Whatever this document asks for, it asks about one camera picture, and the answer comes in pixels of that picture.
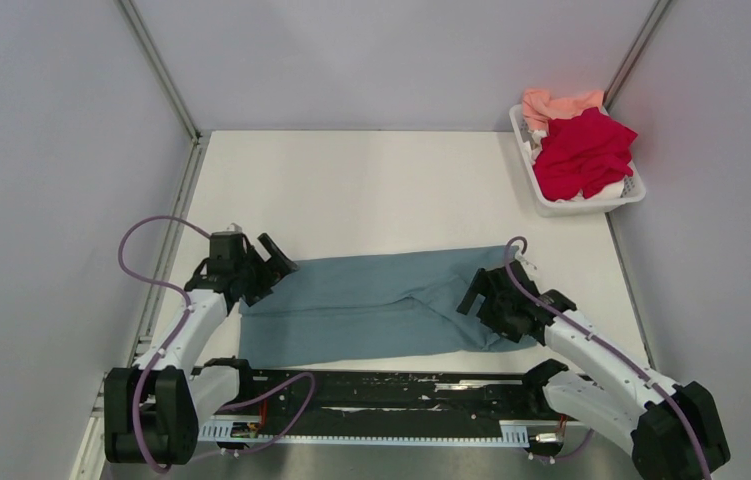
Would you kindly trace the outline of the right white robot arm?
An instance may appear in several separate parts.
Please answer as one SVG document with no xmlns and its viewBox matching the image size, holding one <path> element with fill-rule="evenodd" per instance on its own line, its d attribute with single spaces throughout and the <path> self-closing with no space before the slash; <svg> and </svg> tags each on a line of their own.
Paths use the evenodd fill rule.
<svg viewBox="0 0 751 480">
<path fill-rule="evenodd" d="M 557 290 L 540 292 L 518 261 L 480 268 L 457 307 L 500 337 L 559 354 L 523 378 L 535 417 L 573 417 L 628 454 L 643 479 L 709 479 L 731 459 L 715 399 L 633 360 Z"/>
</svg>

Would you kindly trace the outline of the teal blue t-shirt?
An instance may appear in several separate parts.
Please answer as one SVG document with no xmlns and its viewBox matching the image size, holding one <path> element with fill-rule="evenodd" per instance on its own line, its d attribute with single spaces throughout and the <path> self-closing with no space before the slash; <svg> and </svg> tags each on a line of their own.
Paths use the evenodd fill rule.
<svg viewBox="0 0 751 480">
<path fill-rule="evenodd" d="M 531 347 L 495 334 L 457 307 L 478 269 L 501 266 L 501 246 L 299 261 L 253 306 L 241 305 L 241 357 L 293 367 Z"/>
</svg>

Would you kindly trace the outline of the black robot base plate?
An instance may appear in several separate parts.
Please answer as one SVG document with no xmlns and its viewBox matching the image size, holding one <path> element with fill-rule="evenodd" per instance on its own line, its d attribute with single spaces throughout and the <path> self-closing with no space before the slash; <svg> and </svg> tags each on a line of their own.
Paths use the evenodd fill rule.
<svg viewBox="0 0 751 480">
<path fill-rule="evenodd" d="M 526 374 L 255 369 L 216 358 L 142 379 L 105 382 L 105 455 L 114 463 L 183 465 L 201 442 L 239 453 L 278 443 L 560 449 L 574 419 L 631 452 L 655 405 L 637 380 L 620 389 L 548 360 Z"/>
</svg>

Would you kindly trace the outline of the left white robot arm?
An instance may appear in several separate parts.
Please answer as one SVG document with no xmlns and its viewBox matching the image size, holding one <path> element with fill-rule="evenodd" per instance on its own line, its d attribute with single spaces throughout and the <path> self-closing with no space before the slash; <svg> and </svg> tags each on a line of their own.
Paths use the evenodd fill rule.
<svg viewBox="0 0 751 480">
<path fill-rule="evenodd" d="M 111 463 L 168 469 L 187 464 L 200 427 L 224 405 L 248 412 L 257 399 L 255 384 L 242 376 L 245 360 L 198 357 L 210 336 L 237 304 L 253 306 L 297 271 L 266 233 L 258 236 L 262 257 L 236 231 L 209 237 L 207 256 L 178 289 L 181 311 L 161 342 L 129 367 L 114 368 L 104 382 L 104 451 Z"/>
</svg>

